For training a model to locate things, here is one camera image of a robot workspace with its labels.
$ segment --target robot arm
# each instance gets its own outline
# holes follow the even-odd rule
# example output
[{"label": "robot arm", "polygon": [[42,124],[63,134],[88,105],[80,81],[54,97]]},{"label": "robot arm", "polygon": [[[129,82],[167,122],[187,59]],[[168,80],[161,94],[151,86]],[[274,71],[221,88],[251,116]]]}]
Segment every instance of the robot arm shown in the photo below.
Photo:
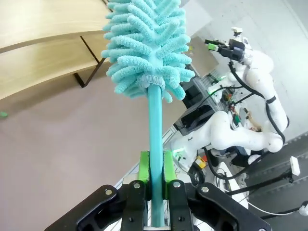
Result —
[{"label": "robot arm", "polygon": [[230,39],[228,46],[217,41],[205,41],[210,50],[217,51],[222,56],[238,62],[236,70],[231,69],[226,80],[217,85],[231,86],[240,83],[248,90],[263,97],[269,120],[262,126],[262,132],[246,128],[232,130],[227,113],[218,111],[201,128],[173,141],[172,150],[183,151],[183,154],[186,153],[184,154],[186,158],[209,144],[212,144],[217,150],[241,146],[254,151],[266,148],[273,153],[279,151],[283,146],[282,132],[288,125],[288,119],[270,75],[273,61],[266,54],[252,50],[250,45],[246,44],[248,43],[247,39],[242,39],[244,43],[240,40],[240,33],[236,33],[236,39]]}]

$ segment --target bolt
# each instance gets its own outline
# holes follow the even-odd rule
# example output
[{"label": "bolt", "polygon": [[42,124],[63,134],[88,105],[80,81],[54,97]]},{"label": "bolt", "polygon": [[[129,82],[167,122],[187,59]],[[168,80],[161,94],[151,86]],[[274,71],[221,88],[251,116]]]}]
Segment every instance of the bolt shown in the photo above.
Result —
[{"label": "bolt", "polygon": [[175,188],[179,188],[180,186],[181,186],[181,184],[177,181],[173,183],[173,187],[175,187]]},{"label": "bolt", "polygon": [[209,189],[208,189],[208,187],[202,187],[201,188],[201,191],[203,192],[203,193],[207,193],[208,191],[210,191]]},{"label": "bolt", "polygon": [[139,184],[139,183],[134,183],[134,188],[135,188],[135,189],[140,188],[140,184]]},{"label": "bolt", "polygon": [[106,195],[111,195],[112,194],[112,191],[110,190],[110,189],[107,189],[106,191],[105,191],[105,193],[106,193]]}]

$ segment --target green light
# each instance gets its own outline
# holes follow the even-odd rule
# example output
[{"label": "green light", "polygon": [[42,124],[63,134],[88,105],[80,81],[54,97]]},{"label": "green light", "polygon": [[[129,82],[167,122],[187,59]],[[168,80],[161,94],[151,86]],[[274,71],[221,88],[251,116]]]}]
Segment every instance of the green light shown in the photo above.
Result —
[{"label": "green light", "polygon": [[225,77],[227,77],[227,76],[220,77],[219,81],[223,80]]},{"label": "green light", "polygon": [[179,153],[181,151],[184,151],[184,148],[179,148],[177,150],[173,150],[172,152],[173,152],[173,154],[176,154],[176,153]]},{"label": "green light", "polygon": [[214,92],[214,90],[213,90],[213,91],[207,91],[207,93],[208,93],[209,95],[211,95],[213,92]]},{"label": "green light", "polygon": [[6,112],[0,112],[0,117],[5,118],[7,116],[8,116],[8,114]]}]

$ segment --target green object on floor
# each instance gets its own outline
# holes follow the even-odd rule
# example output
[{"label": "green object on floor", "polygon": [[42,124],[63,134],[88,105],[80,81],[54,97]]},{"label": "green object on floor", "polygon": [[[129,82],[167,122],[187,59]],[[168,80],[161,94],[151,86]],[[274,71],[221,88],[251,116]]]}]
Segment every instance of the green object on floor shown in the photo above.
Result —
[{"label": "green object on floor", "polygon": [[173,165],[173,156],[171,151],[164,152],[164,179],[165,179],[165,198],[168,199],[168,187],[167,185],[172,181],[176,180],[177,176],[175,174]]},{"label": "green object on floor", "polygon": [[138,180],[144,183],[150,180],[150,152],[143,151],[140,154]]},{"label": "green object on floor", "polygon": [[6,112],[0,112],[0,117],[5,118],[7,116],[8,116],[8,114]]}]

